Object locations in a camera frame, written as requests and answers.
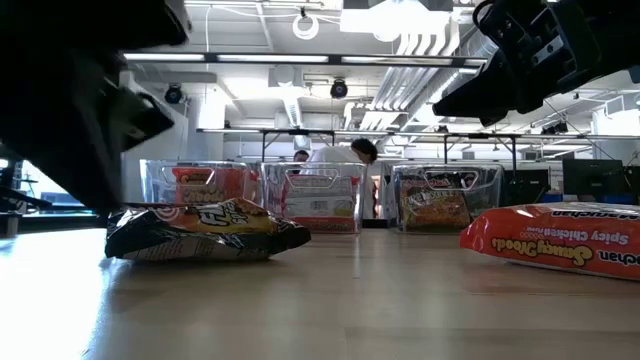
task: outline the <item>desk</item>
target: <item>desk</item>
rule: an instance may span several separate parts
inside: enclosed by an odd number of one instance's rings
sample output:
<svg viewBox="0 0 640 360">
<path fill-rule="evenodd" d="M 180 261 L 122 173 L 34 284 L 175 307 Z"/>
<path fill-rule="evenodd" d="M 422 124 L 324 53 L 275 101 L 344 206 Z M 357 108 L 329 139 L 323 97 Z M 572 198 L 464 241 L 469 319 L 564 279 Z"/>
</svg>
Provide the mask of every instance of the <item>desk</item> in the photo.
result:
<svg viewBox="0 0 640 360">
<path fill-rule="evenodd" d="M 272 261 L 134 264 L 103 230 L 0 241 L 0 358 L 601 360 L 640 284 L 506 265 L 456 236 L 314 235 Z"/>
</svg>

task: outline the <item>metal frame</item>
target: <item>metal frame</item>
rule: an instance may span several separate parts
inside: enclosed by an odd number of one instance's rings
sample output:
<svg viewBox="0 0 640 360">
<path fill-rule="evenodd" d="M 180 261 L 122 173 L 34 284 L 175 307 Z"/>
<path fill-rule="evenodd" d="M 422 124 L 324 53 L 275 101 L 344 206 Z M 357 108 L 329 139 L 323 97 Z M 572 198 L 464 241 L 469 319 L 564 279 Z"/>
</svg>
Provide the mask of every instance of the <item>metal frame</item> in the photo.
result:
<svg viewBox="0 0 640 360">
<path fill-rule="evenodd" d="M 448 164 L 449 163 L 449 150 L 451 150 L 453 148 L 454 145 L 456 145 L 457 143 L 460 142 L 461 139 L 463 138 L 468 138 L 468 139 L 489 139 L 489 138 L 495 138 L 497 141 L 500 141 L 500 143 L 507 149 L 509 150 L 509 152 L 511 152 L 511 164 L 513 166 L 513 180 L 516 180 L 517 177 L 517 170 L 516 170 L 516 164 L 517 164 L 517 157 L 516 157 L 516 138 L 518 137 L 517 134 L 483 134 L 483 133 L 476 133 L 476 134 L 466 134 L 466 136 L 460 136 L 463 134 L 457 134 L 457 135 L 452 135 L 452 134 L 444 134 L 443 138 L 444 138 L 444 163 Z M 451 146 L 449 148 L 447 148 L 447 140 L 450 137 L 457 137 L 458 140 L 456 140 L 453 144 L 451 144 Z M 511 147 L 509 147 L 509 145 L 507 145 L 504 141 L 502 141 L 502 139 L 510 139 L 511 140 Z"/>
<path fill-rule="evenodd" d="M 336 135 L 345 136 L 418 136 L 418 137 L 437 137 L 443 139 L 444 144 L 444 163 L 449 163 L 448 152 L 460 142 L 461 138 L 469 140 L 487 140 L 496 139 L 511 152 L 511 161 L 513 164 L 513 179 L 516 179 L 516 139 L 576 139 L 576 140 L 640 140 L 640 136 L 614 136 L 614 135 L 533 135 L 533 134 L 510 134 L 510 133 L 427 133 L 427 132 L 394 132 L 394 131 L 344 131 L 344 130 L 308 130 L 308 129 L 197 129 L 197 132 L 205 133 L 262 133 L 262 161 L 264 162 L 265 150 L 280 136 L 280 134 L 289 135 L 305 135 L 323 134 L 331 136 L 331 145 L 335 145 Z M 268 144 L 266 143 L 267 134 L 278 134 Z M 449 147 L 448 139 L 458 138 Z M 511 140 L 511 147 L 502 139 Z"/>
<path fill-rule="evenodd" d="M 265 156 L 265 152 L 267 151 L 267 148 L 269 146 L 271 146 L 271 144 L 273 144 L 273 142 L 276 141 L 280 137 L 280 135 L 282 135 L 282 134 L 288 134 L 288 135 L 292 135 L 292 136 L 296 136 L 296 135 L 309 136 L 309 135 L 312 135 L 312 134 L 329 135 L 329 136 L 331 136 L 331 146 L 335 146 L 335 144 L 336 144 L 336 134 L 335 134 L 335 132 L 333 130 L 263 129 L 260 132 L 262 132 L 262 154 L 261 154 L 261 156 L 262 156 L 261 161 L 262 162 L 264 162 L 264 156 Z M 269 143 L 267 143 L 267 134 L 271 134 L 271 133 L 275 133 L 276 136 L 273 139 L 271 139 L 271 141 L 269 141 Z"/>
<path fill-rule="evenodd" d="M 134 64 L 288 64 L 325 66 L 399 66 L 474 70 L 480 69 L 487 63 L 487 59 L 483 57 L 349 54 L 128 52 L 124 54 L 124 57 L 129 63 Z"/>
</svg>

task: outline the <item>dome camera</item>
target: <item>dome camera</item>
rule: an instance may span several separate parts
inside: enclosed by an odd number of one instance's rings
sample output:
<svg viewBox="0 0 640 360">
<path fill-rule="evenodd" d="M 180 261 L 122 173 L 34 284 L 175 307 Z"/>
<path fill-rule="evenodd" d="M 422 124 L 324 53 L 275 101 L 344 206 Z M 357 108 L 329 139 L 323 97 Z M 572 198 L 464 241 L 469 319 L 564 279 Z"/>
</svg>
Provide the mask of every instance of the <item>dome camera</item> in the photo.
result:
<svg viewBox="0 0 640 360">
<path fill-rule="evenodd" d="M 169 104 L 179 104 L 182 100 L 182 86 L 180 84 L 169 84 L 169 89 L 164 93 L 164 99 Z"/>
<path fill-rule="evenodd" d="M 344 79 L 335 79 L 333 81 L 333 85 L 331 86 L 331 97 L 334 99 L 342 99 L 347 96 L 347 92 L 349 88 L 347 88 L 347 84 L 344 82 Z"/>
</svg>

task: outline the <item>window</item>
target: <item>window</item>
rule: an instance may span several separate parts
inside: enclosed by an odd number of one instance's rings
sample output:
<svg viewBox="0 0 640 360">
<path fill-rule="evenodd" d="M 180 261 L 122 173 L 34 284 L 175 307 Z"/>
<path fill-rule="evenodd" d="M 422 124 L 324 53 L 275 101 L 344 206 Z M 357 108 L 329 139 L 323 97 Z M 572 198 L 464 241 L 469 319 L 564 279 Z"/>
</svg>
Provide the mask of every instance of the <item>window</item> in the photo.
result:
<svg viewBox="0 0 640 360">
<path fill-rule="evenodd" d="M 63 209 L 42 210 L 34 215 L 51 214 L 92 214 L 84 208 L 81 202 L 64 190 L 60 185 L 49 179 L 40 169 L 29 161 L 22 162 L 21 181 L 19 190 L 28 196 L 51 202 L 54 207 L 64 207 Z"/>
</svg>

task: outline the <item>person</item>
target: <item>person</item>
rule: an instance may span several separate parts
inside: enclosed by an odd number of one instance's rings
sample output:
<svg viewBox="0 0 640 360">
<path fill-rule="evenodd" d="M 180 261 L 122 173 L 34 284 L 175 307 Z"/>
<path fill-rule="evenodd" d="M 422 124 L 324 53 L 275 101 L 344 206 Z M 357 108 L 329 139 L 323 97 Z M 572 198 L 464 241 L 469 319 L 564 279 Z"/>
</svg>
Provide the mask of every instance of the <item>person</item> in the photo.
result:
<svg viewBox="0 0 640 360">
<path fill-rule="evenodd" d="M 313 152 L 309 162 L 337 162 L 337 163 L 364 163 L 373 164 L 378 159 L 378 149 L 367 139 L 357 139 L 350 147 L 326 146 Z M 359 174 L 341 174 L 342 176 L 359 176 Z M 374 183 L 370 176 L 364 184 L 364 200 L 362 216 L 364 219 L 374 218 L 375 196 L 373 194 Z"/>
<path fill-rule="evenodd" d="M 298 150 L 293 155 L 294 162 L 305 162 L 307 159 L 309 159 L 309 153 L 304 150 Z"/>
</svg>

